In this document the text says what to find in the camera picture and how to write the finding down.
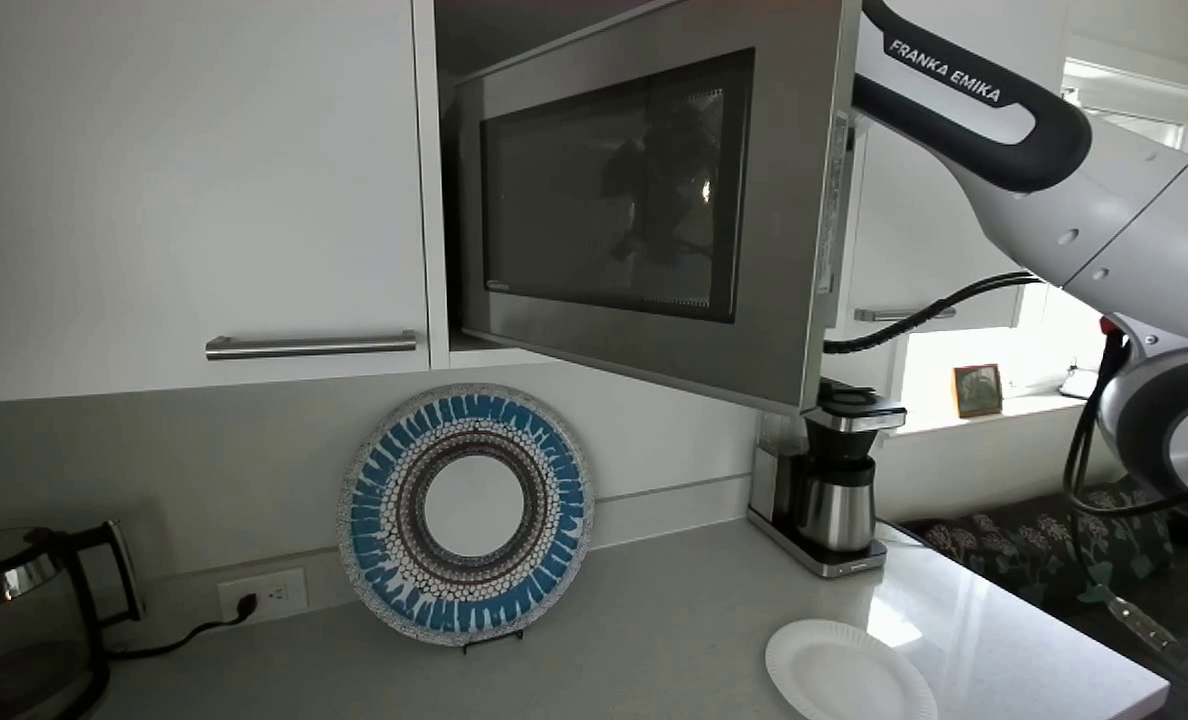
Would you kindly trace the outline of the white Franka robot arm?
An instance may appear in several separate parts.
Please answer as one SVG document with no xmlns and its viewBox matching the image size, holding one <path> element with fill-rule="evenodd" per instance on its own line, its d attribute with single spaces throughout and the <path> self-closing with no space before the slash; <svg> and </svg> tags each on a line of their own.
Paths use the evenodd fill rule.
<svg viewBox="0 0 1188 720">
<path fill-rule="evenodd" d="M 1043 85 L 861 0 L 853 109 L 927 147 L 984 235 L 1104 312 L 1133 360 L 1099 396 L 1126 472 L 1178 492 L 1188 425 L 1188 153 L 1087 121 Z"/>
</svg>

